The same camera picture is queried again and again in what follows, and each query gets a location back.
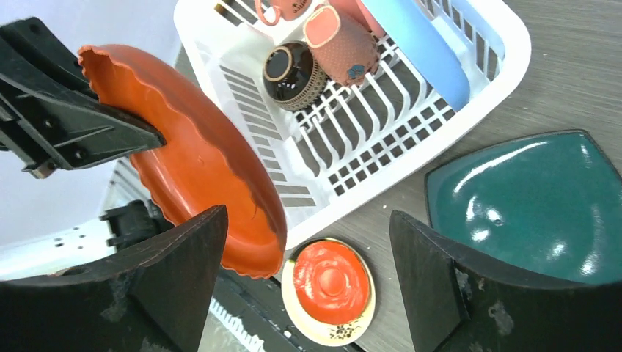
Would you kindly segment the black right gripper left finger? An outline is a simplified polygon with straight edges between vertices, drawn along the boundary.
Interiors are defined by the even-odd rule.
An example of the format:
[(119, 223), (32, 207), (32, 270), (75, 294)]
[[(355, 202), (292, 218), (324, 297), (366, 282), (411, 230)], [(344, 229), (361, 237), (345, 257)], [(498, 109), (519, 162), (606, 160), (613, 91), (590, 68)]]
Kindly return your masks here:
[(214, 206), (62, 274), (1, 283), (3, 351), (196, 351), (227, 237)]

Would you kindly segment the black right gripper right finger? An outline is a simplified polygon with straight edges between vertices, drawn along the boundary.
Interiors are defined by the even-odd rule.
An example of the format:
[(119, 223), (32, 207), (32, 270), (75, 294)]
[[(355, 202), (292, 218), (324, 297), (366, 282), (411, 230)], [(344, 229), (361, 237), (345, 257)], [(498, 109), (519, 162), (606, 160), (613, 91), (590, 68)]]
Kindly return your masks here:
[(395, 210), (389, 236), (416, 351), (619, 351), (621, 283), (529, 271)]

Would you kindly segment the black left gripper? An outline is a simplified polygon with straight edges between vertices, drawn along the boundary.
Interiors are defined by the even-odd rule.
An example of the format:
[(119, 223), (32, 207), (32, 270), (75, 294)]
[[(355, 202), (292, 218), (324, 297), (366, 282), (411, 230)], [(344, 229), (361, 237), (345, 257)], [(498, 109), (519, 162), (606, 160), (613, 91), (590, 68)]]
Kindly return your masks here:
[(1, 150), (38, 179), (164, 146), (134, 114), (98, 102), (78, 58), (36, 17), (1, 26)]

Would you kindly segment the cream patterned plate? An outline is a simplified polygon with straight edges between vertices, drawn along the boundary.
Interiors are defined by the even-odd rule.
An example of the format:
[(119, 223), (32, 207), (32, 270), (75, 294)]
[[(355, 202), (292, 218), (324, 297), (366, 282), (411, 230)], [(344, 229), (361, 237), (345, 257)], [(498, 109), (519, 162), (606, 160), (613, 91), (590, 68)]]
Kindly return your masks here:
[(325, 345), (329, 347), (341, 347), (358, 340), (366, 332), (367, 328), (371, 324), (376, 309), (376, 288), (373, 281), (373, 276), (371, 275), (367, 263), (352, 246), (349, 246), (350, 249), (354, 250), (356, 255), (362, 261), (370, 282), (370, 297), (367, 306), (365, 307), (365, 311), (356, 320), (343, 325), (331, 325), (322, 323), (308, 315), (300, 305), (293, 285), (294, 262), (298, 257), (300, 251), (305, 246), (313, 242), (322, 240), (341, 242), (346, 246), (349, 246), (347, 243), (337, 240), (335, 238), (322, 238), (310, 241), (299, 247), (296, 251), (292, 253), (290, 258), (286, 260), (285, 266), (282, 270), (282, 299), (285, 305), (285, 310), (288, 313), (290, 319), (305, 337), (320, 345)]

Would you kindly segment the orange saucer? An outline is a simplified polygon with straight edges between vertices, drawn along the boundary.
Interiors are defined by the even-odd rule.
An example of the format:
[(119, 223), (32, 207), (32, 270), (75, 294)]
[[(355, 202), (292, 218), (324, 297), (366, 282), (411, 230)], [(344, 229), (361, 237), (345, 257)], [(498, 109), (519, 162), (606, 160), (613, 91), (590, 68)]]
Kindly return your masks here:
[(370, 297), (362, 261), (341, 242), (305, 246), (294, 262), (293, 285), (304, 311), (319, 322), (343, 325), (356, 320)]

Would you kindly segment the red round plate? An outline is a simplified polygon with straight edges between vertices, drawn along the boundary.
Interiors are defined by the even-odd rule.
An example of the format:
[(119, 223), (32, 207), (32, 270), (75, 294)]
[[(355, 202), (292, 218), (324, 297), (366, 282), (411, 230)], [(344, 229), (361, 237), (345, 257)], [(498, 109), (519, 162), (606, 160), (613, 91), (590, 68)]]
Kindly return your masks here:
[(86, 45), (78, 61), (101, 103), (135, 114), (163, 135), (164, 146), (135, 153), (130, 161), (164, 217), (179, 225), (225, 206), (222, 266), (252, 278), (275, 275), (285, 252), (285, 212), (266, 168), (221, 109), (141, 49)]

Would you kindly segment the dark green square plate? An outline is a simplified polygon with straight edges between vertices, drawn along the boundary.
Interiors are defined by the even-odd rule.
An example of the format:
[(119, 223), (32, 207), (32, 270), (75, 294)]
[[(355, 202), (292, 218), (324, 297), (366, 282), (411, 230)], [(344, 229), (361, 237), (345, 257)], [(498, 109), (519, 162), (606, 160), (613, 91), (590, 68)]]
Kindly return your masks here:
[(621, 279), (621, 174), (584, 130), (474, 151), (425, 176), (430, 226), (508, 264), (573, 282)]

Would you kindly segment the white plastic dish rack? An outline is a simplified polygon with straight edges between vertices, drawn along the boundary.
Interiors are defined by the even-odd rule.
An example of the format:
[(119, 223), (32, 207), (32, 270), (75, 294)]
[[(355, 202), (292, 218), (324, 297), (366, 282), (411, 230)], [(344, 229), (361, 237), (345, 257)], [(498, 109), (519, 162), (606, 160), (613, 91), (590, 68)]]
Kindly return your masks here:
[(523, 20), (503, 1), (420, 1), (469, 80), (448, 82), (448, 103), (390, 37), (377, 72), (359, 87), (329, 81), (307, 108), (270, 99), (263, 64), (302, 40), (304, 20), (266, 26), (251, 1), (179, 1), (174, 22), (203, 92), (258, 154), (285, 209), (292, 249), (416, 172), (455, 144), (517, 88), (531, 57)]

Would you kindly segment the light blue plate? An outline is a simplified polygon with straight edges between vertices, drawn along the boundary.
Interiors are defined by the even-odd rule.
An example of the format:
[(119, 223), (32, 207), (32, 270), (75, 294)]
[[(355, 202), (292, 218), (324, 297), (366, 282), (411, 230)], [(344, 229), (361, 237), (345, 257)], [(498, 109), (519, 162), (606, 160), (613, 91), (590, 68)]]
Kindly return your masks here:
[(363, 4), (450, 107), (459, 111), (468, 104), (469, 80), (458, 57), (415, 1), (369, 0)]

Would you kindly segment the brown ceramic bowl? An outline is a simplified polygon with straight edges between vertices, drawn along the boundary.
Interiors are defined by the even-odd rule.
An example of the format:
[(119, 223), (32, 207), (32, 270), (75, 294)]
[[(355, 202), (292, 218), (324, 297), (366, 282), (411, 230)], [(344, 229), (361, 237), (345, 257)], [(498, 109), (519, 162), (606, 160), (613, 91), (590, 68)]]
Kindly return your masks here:
[(299, 40), (275, 47), (263, 64), (263, 86), (281, 109), (301, 111), (312, 105), (325, 90), (329, 77)]

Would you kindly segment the white mug pink handle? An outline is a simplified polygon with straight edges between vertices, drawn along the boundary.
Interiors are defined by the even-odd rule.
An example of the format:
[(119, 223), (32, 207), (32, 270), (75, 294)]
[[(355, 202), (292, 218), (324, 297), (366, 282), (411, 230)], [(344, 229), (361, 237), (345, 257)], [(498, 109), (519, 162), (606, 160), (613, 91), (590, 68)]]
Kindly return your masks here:
[(361, 85), (376, 72), (376, 40), (362, 24), (330, 4), (321, 4), (304, 23), (303, 33), (311, 53), (336, 83)]

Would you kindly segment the pink mug with handle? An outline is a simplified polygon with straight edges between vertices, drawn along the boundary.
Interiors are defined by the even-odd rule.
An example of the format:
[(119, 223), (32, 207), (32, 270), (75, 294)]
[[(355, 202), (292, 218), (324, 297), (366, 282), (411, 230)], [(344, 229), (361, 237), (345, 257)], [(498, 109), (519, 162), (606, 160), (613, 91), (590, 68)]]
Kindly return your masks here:
[(280, 19), (285, 21), (293, 21), (300, 18), (310, 7), (311, 1), (309, 0), (275, 0), (270, 1), (269, 4), (274, 10), (274, 20), (266, 20), (263, 10), (262, 1), (255, 0), (255, 10), (259, 19), (267, 26), (276, 26)]

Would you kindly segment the pink cup white inside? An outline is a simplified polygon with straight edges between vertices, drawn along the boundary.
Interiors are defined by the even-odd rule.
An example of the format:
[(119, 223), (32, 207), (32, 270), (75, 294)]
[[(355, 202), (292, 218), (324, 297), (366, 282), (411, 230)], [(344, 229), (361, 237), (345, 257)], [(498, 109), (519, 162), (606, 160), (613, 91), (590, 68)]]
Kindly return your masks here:
[(328, 3), (340, 13), (345, 13), (362, 24), (365, 29), (377, 38), (382, 38), (386, 35), (385, 30), (360, 0), (329, 0)]

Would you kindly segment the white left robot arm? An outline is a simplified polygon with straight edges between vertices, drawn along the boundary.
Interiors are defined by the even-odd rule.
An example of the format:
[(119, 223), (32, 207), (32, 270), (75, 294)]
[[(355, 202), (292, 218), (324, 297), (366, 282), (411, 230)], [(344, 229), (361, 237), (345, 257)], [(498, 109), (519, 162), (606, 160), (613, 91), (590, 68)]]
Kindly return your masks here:
[(36, 17), (1, 26), (1, 279), (81, 265), (158, 232), (132, 153), (163, 137), (98, 101)]

